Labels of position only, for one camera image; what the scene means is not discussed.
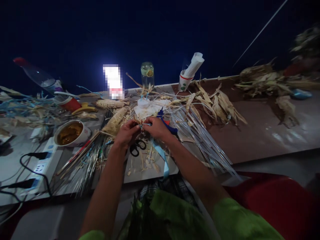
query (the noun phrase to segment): red chair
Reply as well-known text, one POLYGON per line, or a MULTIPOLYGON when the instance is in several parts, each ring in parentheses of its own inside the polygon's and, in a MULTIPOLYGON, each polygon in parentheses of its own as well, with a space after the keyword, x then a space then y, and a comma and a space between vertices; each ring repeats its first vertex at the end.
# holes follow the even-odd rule
POLYGON ((286 240, 313 239, 319 233, 319 202, 296 181, 269 173, 237 173, 251 178, 224 188, 239 204, 260 214, 286 240))

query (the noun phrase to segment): black scissors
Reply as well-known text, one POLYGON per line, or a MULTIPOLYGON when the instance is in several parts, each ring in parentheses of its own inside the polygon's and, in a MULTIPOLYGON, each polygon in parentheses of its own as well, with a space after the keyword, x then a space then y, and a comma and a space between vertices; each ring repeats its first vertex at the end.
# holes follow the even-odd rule
POLYGON ((130 153, 132 156, 137 157, 139 156, 139 150, 138 148, 140 148, 141 150, 145 150, 147 148, 147 145, 144 141, 137 139, 134 144, 132 144, 130 146, 130 153))

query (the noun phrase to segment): red cup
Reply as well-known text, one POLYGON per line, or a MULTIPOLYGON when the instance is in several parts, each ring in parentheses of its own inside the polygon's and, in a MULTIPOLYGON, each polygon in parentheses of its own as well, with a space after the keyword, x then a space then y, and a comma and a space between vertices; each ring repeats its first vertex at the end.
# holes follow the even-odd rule
POLYGON ((58 105, 70 112, 74 112, 82 107, 81 104, 73 97, 68 97, 67 100, 58 103, 58 105))

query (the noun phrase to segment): water bottle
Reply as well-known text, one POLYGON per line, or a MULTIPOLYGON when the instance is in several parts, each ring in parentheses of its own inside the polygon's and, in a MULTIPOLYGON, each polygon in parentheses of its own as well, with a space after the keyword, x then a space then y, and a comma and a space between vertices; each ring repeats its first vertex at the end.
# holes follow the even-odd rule
POLYGON ((149 84, 154 87, 154 68, 151 62, 141 64, 141 80, 145 88, 148 88, 149 84))
POLYGON ((47 90, 52 95, 54 92, 64 92, 61 82, 59 80, 55 80, 52 76, 48 73, 43 71, 42 69, 33 66, 29 62, 27 62, 22 57, 17 57, 14 60, 14 63, 18 66, 22 67, 26 75, 31 78, 36 84, 38 84, 43 89, 47 90))

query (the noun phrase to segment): bowl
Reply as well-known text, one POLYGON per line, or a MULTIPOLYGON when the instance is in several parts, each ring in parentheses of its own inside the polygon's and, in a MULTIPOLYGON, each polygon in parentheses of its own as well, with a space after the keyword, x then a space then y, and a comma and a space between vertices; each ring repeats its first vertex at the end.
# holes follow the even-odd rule
POLYGON ((57 144, 59 147, 80 147, 83 143, 86 143, 89 138, 91 136, 91 130, 86 127, 83 122, 81 121, 78 121, 78 120, 72 120, 72 121, 69 121, 65 124, 63 124, 62 126, 60 126, 57 131, 55 132, 54 136, 53 136, 53 140, 55 142, 55 144, 57 144), (81 127, 82 127, 82 131, 80 133, 80 135, 75 139, 73 140, 72 142, 68 143, 68 144, 61 144, 59 141, 58 141, 58 137, 59 137, 59 134, 65 130, 65 128, 67 128, 68 126, 72 125, 72 124, 80 124, 81 127))

